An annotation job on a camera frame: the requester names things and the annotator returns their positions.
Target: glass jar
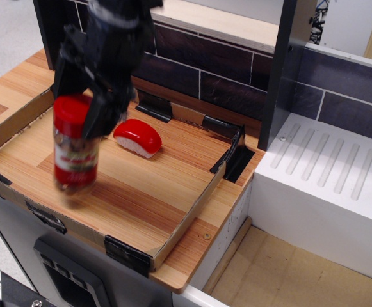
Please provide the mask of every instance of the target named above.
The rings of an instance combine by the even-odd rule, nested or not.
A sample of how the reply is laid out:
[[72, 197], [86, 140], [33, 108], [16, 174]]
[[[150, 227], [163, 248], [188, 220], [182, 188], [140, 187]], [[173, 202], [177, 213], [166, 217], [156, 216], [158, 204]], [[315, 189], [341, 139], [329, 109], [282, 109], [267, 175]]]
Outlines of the glass jar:
[[79, 94], [59, 96], [54, 102], [54, 179], [67, 194], [88, 192], [96, 181], [101, 137], [81, 137], [91, 101]]

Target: red lid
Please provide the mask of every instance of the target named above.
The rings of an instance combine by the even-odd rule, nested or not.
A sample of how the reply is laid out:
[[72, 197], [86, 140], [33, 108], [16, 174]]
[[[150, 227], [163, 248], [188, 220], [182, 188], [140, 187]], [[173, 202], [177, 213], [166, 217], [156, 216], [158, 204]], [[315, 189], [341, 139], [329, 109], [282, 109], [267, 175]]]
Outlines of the red lid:
[[120, 136], [138, 143], [150, 154], [156, 153], [161, 147], [161, 138], [158, 132], [149, 124], [134, 118], [117, 126], [113, 137]]
[[59, 96], [53, 105], [54, 126], [66, 136], [80, 138], [91, 101], [82, 94]]

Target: grooved white surface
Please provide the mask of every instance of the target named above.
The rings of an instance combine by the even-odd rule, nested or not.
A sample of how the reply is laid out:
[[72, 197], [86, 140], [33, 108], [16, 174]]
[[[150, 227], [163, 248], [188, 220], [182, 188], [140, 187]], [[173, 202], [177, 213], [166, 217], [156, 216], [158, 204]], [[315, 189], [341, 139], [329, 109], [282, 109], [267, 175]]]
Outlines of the grooved white surface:
[[[287, 146], [281, 139], [298, 126]], [[291, 114], [255, 170], [248, 215], [256, 227], [372, 278], [372, 139]]]
[[372, 139], [291, 114], [256, 172], [372, 219]]

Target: toy salmon nigiri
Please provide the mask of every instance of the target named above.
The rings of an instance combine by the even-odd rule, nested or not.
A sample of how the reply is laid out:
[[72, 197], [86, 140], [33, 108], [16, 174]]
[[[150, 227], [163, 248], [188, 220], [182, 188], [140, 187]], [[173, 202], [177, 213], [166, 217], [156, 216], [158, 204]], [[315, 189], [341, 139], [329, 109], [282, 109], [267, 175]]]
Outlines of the toy salmon nigiri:
[[141, 120], [130, 119], [115, 129], [117, 143], [146, 158], [151, 158], [161, 148], [158, 132]]

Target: screw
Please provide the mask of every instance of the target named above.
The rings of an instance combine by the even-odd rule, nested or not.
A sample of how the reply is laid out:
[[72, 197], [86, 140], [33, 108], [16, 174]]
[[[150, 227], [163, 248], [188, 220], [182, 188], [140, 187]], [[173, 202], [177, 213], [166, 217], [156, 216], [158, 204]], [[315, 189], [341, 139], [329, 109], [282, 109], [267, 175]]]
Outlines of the screw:
[[42, 307], [42, 302], [37, 299], [36, 301], [33, 301], [31, 307]]

